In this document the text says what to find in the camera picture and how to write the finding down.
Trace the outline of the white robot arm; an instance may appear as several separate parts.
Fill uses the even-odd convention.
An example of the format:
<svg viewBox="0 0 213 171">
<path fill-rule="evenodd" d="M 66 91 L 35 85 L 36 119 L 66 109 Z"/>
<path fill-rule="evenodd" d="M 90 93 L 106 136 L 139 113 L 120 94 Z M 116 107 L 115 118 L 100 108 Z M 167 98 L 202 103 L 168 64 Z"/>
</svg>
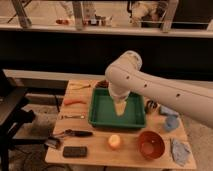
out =
<svg viewBox="0 0 213 171">
<path fill-rule="evenodd" d="M 116 102 L 131 92 L 148 97 L 213 129 L 213 90 L 141 72 L 141 56 L 128 50 L 105 70 Z"/>
</svg>

